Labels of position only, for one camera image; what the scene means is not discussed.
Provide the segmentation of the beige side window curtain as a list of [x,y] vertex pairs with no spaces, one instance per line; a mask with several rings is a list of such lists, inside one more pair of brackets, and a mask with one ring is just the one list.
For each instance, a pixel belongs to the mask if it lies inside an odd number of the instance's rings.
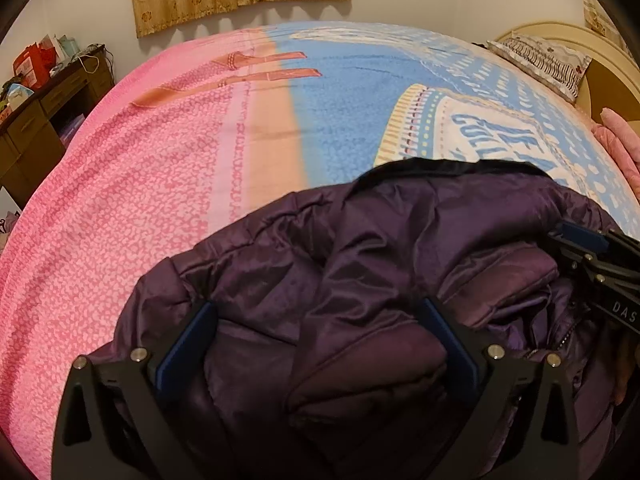
[[598,0],[584,0],[584,18],[588,28],[600,36],[612,41],[621,48],[626,55],[632,57],[623,36],[620,34],[615,24],[602,8]]

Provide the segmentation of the folded pink blanket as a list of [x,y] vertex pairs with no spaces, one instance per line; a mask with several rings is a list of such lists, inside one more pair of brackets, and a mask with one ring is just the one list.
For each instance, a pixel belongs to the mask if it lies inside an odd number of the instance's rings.
[[636,198],[639,198],[639,136],[622,116],[608,107],[601,110],[600,119],[591,132],[611,156]]

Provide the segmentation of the brown wooden desk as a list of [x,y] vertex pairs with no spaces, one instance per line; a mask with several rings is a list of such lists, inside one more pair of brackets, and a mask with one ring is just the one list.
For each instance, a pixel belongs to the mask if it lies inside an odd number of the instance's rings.
[[93,44],[1,123],[1,186],[18,206],[64,156],[63,130],[89,117],[113,87],[113,55]]

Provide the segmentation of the white paper bag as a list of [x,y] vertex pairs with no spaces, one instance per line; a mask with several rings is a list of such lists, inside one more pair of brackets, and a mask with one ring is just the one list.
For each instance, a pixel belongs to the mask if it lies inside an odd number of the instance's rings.
[[22,210],[6,188],[0,190],[0,252],[6,247],[9,236],[16,225]]

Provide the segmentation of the purple quilted jacket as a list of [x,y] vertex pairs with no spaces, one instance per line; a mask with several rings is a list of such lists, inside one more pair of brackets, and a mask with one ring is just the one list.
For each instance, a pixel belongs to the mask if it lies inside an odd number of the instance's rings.
[[288,194],[162,260],[92,358],[125,359],[210,304],[209,347],[178,401],[209,478],[407,477],[436,460],[454,420],[445,349],[418,321],[433,298],[519,356],[559,353],[589,478],[622,429],[612,394],[628,359],[538,245],[564,221],[615,226],[518,162],[388,164]]

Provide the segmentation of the pink and blue bedspread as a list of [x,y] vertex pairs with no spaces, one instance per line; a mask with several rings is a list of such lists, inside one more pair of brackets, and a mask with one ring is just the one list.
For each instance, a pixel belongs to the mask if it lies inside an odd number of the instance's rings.
[[590,119],[474,44],[412,27],[303,22],[172,47],[108,92],[1,253],[1,427],[49,477],[70,362],[114,332],[163,258],[277,198],[414,154],[530,162],[628,234],[639,204]]

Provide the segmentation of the cream wooden headboard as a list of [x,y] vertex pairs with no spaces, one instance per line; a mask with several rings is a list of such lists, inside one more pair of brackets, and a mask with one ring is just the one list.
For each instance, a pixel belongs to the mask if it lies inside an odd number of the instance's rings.
[[639,133],[639,69],[614,42],[584,26],[556,21],[516,26],[497,40],[512,34],[541,37],[589,55],[592,61],[575,106],[595,122],[600,120],[601,110],[610,108]]

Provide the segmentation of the red gift box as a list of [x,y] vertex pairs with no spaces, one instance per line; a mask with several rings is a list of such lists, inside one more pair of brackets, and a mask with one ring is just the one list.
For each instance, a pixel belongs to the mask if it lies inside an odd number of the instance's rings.
[[22,85],[32,90],[39,90],[50,78],[38,44],[31,44],[23,50],[13,62],[13,71],[21,78]]

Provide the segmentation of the patterned pillow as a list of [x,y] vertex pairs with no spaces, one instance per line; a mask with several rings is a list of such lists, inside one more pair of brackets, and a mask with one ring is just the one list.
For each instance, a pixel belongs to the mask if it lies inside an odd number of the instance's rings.
[[487,47],[570,104],[576,103],[592,61],[591,56],[559,42],[515,32],[503,40],[489,40]]

